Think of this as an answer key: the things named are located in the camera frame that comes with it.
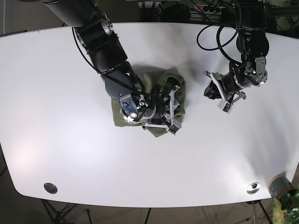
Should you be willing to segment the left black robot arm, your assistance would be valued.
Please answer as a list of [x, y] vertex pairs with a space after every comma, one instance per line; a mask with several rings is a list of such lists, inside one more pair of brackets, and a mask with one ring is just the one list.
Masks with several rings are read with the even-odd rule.
[[230, 104], [237, 94], [245, 98], [243, 89], [260, 86], [267, 81], [266, 56], [269, 52], [269, 42], [266, 37], [266, 16], [264, 1], [236, 0], [235, 3], [236, 29], [229, 41], [236, 39], [236, 46], [241, 54], [241, 61], [232, 59], [221, 44], [220, 34], [225, 25], [220, 25], [216, 33], [217, 47], [229, 61], [229, 73], [226, 75], [210, 75], [214, 78], [204, 91], [209, 99], [224, 98]]

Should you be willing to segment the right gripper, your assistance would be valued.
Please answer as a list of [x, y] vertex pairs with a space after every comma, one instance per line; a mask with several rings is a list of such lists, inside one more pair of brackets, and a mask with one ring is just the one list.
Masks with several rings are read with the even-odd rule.
[[181, 126], [181, 122], [175, 118], [175, 110], [180, 107], [180, 103], [175, 99], [175, 93], [179, 89], [180, 86], [175, 85], [170, 87], [170, 90], [151, 94], [155, 97], [155, 113], [143, 123], [144, 130], [148, 127], [166, 130], [173, 123]]

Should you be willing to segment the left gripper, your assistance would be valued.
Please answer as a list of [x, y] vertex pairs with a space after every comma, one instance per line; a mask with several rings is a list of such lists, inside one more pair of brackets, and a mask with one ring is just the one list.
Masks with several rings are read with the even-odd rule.
[[222, 75], [204, 71], [204, 75], [211, 78], [211, 82], [204, 91], [204, 96], [209, 99], [223, 99], [234, 104], [240, 99], [246, 99], [246, 94], [242, 92], [242, 87], [238, 87], [233, 75], [229, 73]]

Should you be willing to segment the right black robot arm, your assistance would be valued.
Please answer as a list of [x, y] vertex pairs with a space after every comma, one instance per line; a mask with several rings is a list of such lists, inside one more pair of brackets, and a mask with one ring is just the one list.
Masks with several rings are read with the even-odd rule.
[[180, 105], [175, 99], [178, 82], [165, 87], [156, 84], [149, 93], [134, 73], [118, 35], [106, 14], [93, 0], [45, 0], [43, 3], [72, 28], [76, 45], [89, 55], [89, 65], [101, 75], [108, 95], [120, 105], [120, 115], [143, 129], [163, 128], [175, 134], [181, 122], [175, 119]]

